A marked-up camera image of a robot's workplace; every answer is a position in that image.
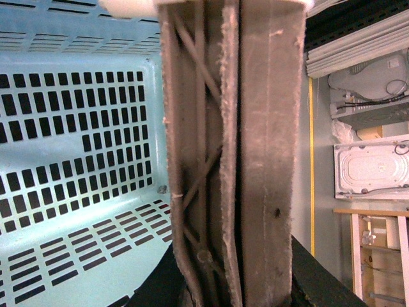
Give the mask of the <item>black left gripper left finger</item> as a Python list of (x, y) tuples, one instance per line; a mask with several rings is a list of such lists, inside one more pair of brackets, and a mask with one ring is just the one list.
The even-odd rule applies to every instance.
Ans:
[(170, 244), (152, 273), (125, 306), (189, 306), (187, 284)]

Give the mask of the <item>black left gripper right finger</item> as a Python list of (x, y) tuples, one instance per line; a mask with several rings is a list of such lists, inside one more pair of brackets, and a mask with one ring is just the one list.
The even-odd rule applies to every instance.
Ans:
[(295, 237), (292, 247), (292, 306), (365, 306), (350, 289), (329, 273)]

